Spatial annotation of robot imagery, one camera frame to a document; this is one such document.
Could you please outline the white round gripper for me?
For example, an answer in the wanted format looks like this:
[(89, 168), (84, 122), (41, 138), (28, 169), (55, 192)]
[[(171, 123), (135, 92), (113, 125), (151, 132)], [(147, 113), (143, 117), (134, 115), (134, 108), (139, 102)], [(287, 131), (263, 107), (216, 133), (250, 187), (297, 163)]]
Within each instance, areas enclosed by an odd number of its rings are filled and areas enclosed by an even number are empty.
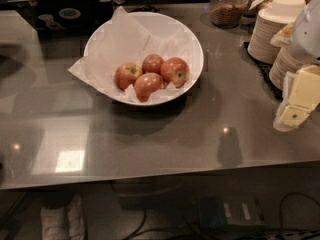
[[(320, 63), (320, 0), (310, 0), (298, 15), (270, 40), (275, 47), (290, 44), (294, 58), (306, 64)], [(296, 73), (287, 72), (283, 82), (283, 100), (273, 128), (287, 132), (297, 129), (320, 104), (320, 67), (307, 65)]]

